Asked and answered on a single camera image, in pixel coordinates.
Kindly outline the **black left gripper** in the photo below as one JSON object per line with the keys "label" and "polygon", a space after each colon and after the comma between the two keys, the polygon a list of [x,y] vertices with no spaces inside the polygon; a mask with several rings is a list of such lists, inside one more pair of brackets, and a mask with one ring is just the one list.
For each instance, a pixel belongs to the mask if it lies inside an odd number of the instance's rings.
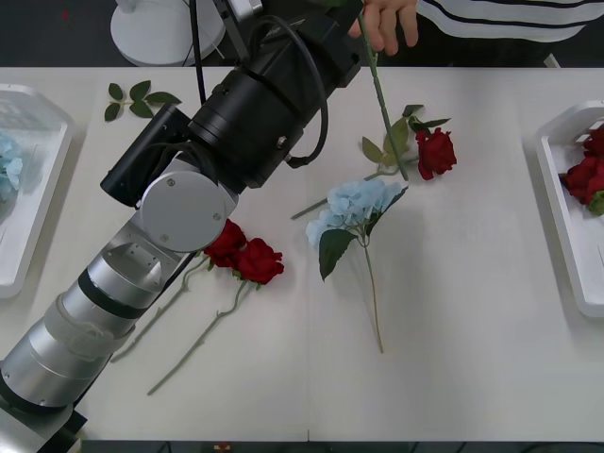
{"label": "black left gripper", "polygon": [[337,88],[345,88],[361,67],[357,45],[348,35],[360,12],[362,8],[327,8],[296,17],[290,22],[335,74]]}

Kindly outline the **person's hand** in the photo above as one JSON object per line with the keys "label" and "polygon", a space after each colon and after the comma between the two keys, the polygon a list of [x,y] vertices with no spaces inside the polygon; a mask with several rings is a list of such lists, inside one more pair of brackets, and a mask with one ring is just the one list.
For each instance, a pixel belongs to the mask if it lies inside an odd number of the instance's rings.
{"label": "person's hand", "polygon": [[371,48],[388,56],[397,53],[399,42],[396,28],[403,30],[404,41],[414,47],[419,40],[415,0],[369,0],[363,2],[364,34]]}

